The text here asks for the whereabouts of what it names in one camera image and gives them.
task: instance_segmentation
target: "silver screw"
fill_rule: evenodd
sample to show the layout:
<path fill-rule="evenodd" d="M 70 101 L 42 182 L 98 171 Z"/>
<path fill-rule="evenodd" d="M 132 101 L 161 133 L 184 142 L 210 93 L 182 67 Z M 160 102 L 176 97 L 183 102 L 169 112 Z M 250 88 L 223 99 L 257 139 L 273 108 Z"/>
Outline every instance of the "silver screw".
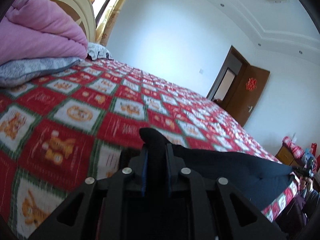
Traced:
<path fill-rule="evenodd" d="M 224 177 L 221 177 L 218 179 L 218 182 L 221 184 L 221 185 L 227 185 L 228 184 L 228 179 L 224 178 Z"/>
<path fill-rule="evenodd" d="M 182 168 L 181 173 L 184 175 L 188 175 L 191 173 L 191 170 L 189 168 Z"/>
<path fill-rule="evenodd" d="M 132 169 L 129 167 L 123 168 L 122 169 L 122 173 L 123 174 L 130 174 L 132 172 Z"/>
<path fill-rule="evenodd" d="M 84 180 L 84 182 L 85 182 L 86 184 L 88 184 L 88 185 L 93 184 L 94 181 L 95 181 L 95 179 L 94 179 L 93 177 L 87 177 L 87 178 Z"/>

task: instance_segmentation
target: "door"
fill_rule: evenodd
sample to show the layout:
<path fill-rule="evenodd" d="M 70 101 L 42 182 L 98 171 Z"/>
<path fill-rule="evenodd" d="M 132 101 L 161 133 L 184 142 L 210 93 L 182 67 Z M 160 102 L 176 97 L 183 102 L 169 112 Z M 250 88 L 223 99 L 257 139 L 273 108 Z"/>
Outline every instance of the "door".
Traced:
<path fill-rule="evenodd" d="M 228 105 L 224 107 L 241 126 L 247 122 L 256 106 L 270 72 L 248 65 L 233 93 Z"/>

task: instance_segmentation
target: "red door decoration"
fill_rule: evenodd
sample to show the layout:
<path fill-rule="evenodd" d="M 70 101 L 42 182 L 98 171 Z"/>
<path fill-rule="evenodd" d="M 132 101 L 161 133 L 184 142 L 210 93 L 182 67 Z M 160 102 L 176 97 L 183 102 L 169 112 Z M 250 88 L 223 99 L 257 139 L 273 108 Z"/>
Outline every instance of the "red door decoration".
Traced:
<path fill-rule="evenodd" d="M 255 78 L 249 78 L 248 82 L 246 83 L 245 87 L 249 91 L 253 91 L 257 88 L 256 86 L 257 80 Z"/>

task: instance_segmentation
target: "door frame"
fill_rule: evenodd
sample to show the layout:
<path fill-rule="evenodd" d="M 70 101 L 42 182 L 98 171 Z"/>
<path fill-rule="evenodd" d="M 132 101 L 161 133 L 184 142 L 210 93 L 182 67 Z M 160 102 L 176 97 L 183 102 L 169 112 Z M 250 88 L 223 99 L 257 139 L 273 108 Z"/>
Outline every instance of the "door frame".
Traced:
<path fill-rule="evenodd" d="M 212 100 L 215 93 L 217 92 L 217 90 L 223 80 L 223 77 L 225 76 L 225 74 L 227 72 L 228 67 L 226 65 L 226 61 L 230 55 L 233 55 L 234 57 L 236 57 L 242 63 L 242 66 L 239 70 L 239 73 L 236 75 L 236 78 L 232 81 L 223 101 L 219 104 L 220 107 L 223 109 L 225 109 L 228 106 L 231 98 L 233 97 L 233 94 L 236 92 L 236 89 L 237 89 L 237 87 L 243 77 L 245 70 L 247 69 L 247 66 L 250 65 L 250 63 L 240 54 L 240 52 L 237 51 L 234 46 L 231 46 L 229 49 L 229 52 L 226 56 L 226 59 L 223 62 L 222 67 L 221 67 L 221 69 L 220 69 L 208 95 L 207 95 L 208 99 L 210 98 L 210 100 Z"/>

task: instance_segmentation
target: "black sleeve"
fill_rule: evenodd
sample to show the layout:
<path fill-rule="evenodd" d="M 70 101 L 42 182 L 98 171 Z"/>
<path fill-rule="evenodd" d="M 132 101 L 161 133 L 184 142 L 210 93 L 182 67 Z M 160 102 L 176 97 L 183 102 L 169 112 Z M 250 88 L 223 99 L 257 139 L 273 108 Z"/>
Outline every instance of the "black sleeve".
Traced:
<path fill-rule="evenodd" d="M 318 192 L 313 190 L 309 193 L 309 196 L 306 199 L 306 204 L 302 209 L 302 212 L 307 215 L 308 219 L 311 218 L 313 212 L 316 210 L 319 200 L 320 200 L 320 195 Z"/>

